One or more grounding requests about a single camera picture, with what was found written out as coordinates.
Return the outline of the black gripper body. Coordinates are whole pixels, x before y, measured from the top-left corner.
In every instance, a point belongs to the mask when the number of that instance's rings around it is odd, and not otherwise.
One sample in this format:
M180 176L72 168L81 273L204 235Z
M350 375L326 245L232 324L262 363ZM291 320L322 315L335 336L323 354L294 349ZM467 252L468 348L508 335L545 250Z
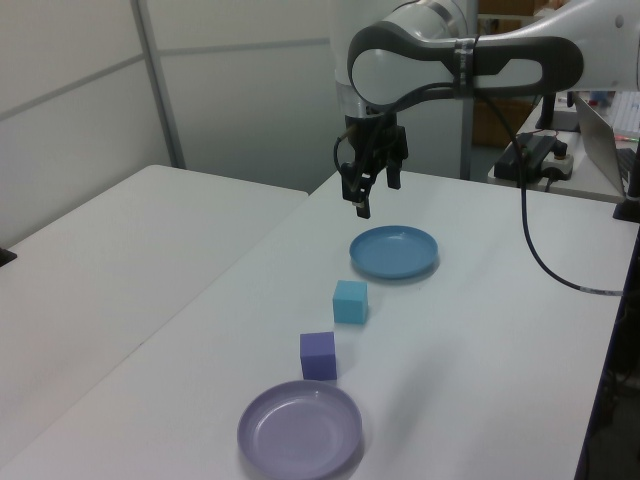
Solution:
M396 114L371 118L345 117L347 139L354 150L353 168L360 173L379 173L391 165L402 168L402 127Z

